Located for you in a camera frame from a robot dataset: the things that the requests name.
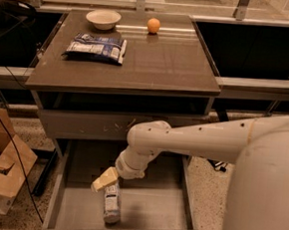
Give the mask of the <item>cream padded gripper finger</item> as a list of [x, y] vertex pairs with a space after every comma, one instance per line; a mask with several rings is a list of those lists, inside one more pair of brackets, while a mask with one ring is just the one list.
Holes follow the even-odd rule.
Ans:
[[119, 180], [118, 171], [114, 166], [107, 168], [103, 174], [101, 174], [96, 180], [94, 180], [91, 184], [91, 190], [93, 192], [98, 192], [101, 189], [105, 189], [106, 187], [115, 184]]

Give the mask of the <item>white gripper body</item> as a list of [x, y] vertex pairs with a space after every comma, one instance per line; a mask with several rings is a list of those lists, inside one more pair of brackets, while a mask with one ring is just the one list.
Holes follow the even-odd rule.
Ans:
[[123, 179], [144, 178], [147, 156], [126, 147], [115, 161], [119, 177]]

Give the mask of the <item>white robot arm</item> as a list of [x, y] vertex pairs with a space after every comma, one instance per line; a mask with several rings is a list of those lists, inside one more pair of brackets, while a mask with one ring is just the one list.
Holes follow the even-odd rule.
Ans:
[[91, 185], [143, 178], [162, 152], [234, 164], [222, 230], [289, 230], [289, 115], [171, 127], [163, 120], [134, 125], [115, 165]]

